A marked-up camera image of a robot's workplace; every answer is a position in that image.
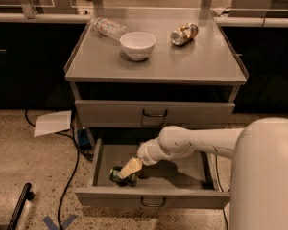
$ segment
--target bowl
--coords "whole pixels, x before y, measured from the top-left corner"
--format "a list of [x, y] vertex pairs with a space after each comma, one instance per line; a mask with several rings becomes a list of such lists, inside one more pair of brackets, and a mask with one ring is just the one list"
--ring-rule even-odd
[[122, 50], [129, 58], [140, 61], [152, 53], [156, 38], [152, 34], [145, 32], [131, 32], [124, 34], [120, 42]]

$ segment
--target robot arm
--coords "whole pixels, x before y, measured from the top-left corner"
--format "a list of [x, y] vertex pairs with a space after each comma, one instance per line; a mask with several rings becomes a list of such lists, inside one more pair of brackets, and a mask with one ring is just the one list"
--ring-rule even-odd
[[189, 130], [167, 126], [159, 136], [141, 144], [137, 157], [146, 166], [160, 160], [173, 160], [191, 155], [194, 150], [232, 158], [236, 141], [243, 128]]

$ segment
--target speckled floor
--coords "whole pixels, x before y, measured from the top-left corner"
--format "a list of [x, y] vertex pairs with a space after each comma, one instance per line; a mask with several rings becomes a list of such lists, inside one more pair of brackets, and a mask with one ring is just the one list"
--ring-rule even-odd
[[[31, 110], [32, 123], [51, 111]], [[17, 229], [59, 229], [60, 197], [74, 169], [76, 150], [66, 137], [50, 134], [34, 137], [24, 110], [0, 110], [0, 225], [8, 225], [25, 183], [36, 197], [27, 201]], [[234, 114], [228, 127], [244, 127], [270, 115]], [[229, 188], [230, 160], [219, 158], [224, 190]], [[226, 229], [221, 210], [138, 209], [82, 207], [74, 190], [87, 184], [91, 162], [82, 156], [61, 206], [67, 229]]]

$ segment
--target drawer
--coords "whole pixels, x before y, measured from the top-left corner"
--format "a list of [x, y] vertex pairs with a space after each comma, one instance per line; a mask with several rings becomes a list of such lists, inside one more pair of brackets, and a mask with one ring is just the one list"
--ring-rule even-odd
[[224, 128], [234, 103], [76, 100], [84, 127]]
[[130, 138], [121, 142], [97, 140], [87, 187], [76, 190], [83, 206], [222, 209], [228, 204], [229, 193], [215, 189], [214, 157], [202, 152], [144, 167], [144, 176], [135, 187], [117, 186], [109, 179], [111, 168], [124, 166], [135, 157], [139, 146], [138, 134], [133, 140], [132, 133], [126, 132]]

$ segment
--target can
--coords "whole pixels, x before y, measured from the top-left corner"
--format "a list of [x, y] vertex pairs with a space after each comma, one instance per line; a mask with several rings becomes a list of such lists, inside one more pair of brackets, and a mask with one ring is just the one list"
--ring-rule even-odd
[[186, 23], [176, 28], [171, 33], [171, 40], [174, 45], [181, 46], [193, 39], [199, 32], [199, 27], [195, 23]]

